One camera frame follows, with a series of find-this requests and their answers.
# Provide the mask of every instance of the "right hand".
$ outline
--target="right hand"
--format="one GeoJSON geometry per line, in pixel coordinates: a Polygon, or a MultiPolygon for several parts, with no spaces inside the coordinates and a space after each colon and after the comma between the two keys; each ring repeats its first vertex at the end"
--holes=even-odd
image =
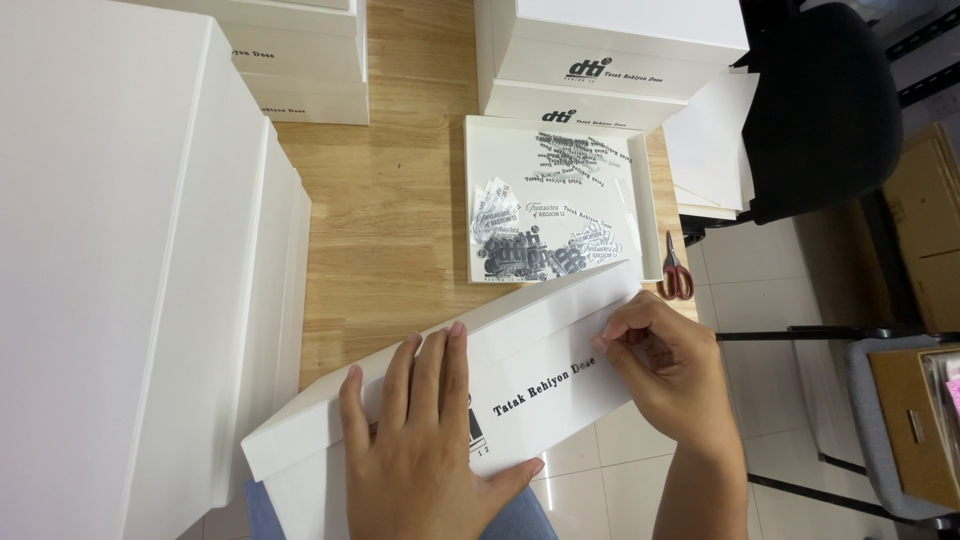
{"type": "Polygon", "coordinates": [[[627,384],[640,414],[700,454],[739,445],[720,349],[709,328],[642,290],[590,339],[627,384]],[[631,350],[646,356],[649,365],[631,350]]]}

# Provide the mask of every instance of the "stack of paper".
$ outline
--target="stack of paper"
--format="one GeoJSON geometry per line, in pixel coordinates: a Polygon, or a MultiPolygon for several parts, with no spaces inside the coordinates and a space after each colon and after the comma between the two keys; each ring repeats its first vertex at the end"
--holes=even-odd
{"type": "Polygon", "coordinates": [[[758,73],[719,74],[663,123],[681,214],[736,219],[754,198],[740,131],[758,81],[758,73]]]}

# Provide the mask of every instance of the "white tile floor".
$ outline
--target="white tile floor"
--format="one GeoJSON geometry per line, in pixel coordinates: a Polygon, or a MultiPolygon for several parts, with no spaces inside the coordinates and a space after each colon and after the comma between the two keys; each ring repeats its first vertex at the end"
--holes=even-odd
{"type": "MultiPolygon", "coordinates": [[[[688,255],[700,320],[715,331],[821,322],[792,220],[712,230],[688,255]]],[[[799,362],[789,344],[727,342],[722,351],[751,472],[876,500],[863,477],[817,460],[814,430],[824,450],[862,459],[849,414],[835,396],[838,384],[821,384],[834,373],[825,344],[797,347],[799,362]],[[810,414],[804,391],[817,403],[810,414]]],[[[546,467],[531,486],[561,539],[650,538],[675,446],[627,404],[545,452],[546,467]]],[[[897,538],[893,524],[880,518],[761,486],[751,486],[748,495],[751,540],[897,538]]],[[[244,512],[238,498],[181,539],[244,538],[244,512]]]]}

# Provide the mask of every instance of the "white paper sheet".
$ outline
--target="white paper sheet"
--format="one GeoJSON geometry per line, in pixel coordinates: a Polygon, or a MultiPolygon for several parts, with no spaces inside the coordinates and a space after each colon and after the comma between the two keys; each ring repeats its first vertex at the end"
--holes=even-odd
{"type": "Polygon", "coordinates": [[[744,209],[740,131],[758,81],[756,73],[719,74],[663,123],[678,203],[744,209]]]}

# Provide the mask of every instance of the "wooden tabletop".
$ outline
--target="wooden tabletop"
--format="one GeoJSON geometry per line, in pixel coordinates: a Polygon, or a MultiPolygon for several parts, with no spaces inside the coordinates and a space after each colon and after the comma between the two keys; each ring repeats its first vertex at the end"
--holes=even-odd
{"type": "MultiPolygon", "coordinates": [[[[276,123],[313,201],[300,389],[520,286],[467,284],[472,0],[370,0],[367,15],[371,125],[276,123]]],[[[665,254],[665,232],[683,235],[662,130],[647,148],[665,254]]],[[[693,300],[673,306],[696,320],[693,300]]]]}

